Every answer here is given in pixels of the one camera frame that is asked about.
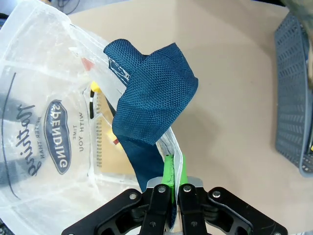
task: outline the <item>bolt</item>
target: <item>bolt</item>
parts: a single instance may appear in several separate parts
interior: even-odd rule
[[[150,225],[150,227],[153,227],[153,228],[154,228],[154,227],[157,225],[157,223],[154,222],[154,221],[152,221],[152,222],[149,223],[149,225]]]
[[[166,188],[164,186],[158,187],[158,192],[163,193],[166,191]]]
[[[213,192],[213,197],[219,198],[220,196],[221,196],[221,193],[220,193],[220,192],[218,192],[218,191],[214,191],[214,192]]]
[[[184,186],[184,192],[190,192],[191,187],[189,185]]]
[[[132,193],[129,195],[129,198],[132,199],[132,200],[134,200],[134,199],[137,198],[137,194],[134,193],[134,192],[132,192]]]
[[[192,221],[190,224],[192,227],[196,227],[198,225],[198,223],[196,221]]]

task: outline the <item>table surface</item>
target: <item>table surface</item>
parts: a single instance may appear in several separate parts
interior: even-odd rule
[[[287,9],[249,0],[137,0],[71,15],[144,54],[176,42],[198,91],[172,125],[188,175],[221,186],[284,225],[313,229],[313,179],[275,150],[274,32]]]

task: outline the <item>clear plastic bag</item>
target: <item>clear plastic bag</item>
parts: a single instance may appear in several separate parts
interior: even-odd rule
[[[126,89],[108,68],[107,44],[36,0],[22,1],[0,30],[0,218],[16,235],[61,234],[138,188],[134,176],[94,170],[90,82],[115,109]],[[175,154],[179,182],[182,154],[171,129],[159,148]]]

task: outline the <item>blue fabric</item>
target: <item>blue fabric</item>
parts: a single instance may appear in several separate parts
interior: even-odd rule
[[[113,133],[122,144],[140,188],[163,175],[156,142],[194,96],[198,79],[177,45],[142,55],[129,41],[105,47],[109,68],[127,86],[113,119]]]

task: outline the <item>basket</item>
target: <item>basket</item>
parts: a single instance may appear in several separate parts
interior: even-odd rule
[[[308,87],[309,40],[298,19],[289,13],[275,32],[278,75],[276,149],[313,177],[313,155],[307,154],[312,125],[312,91]]]

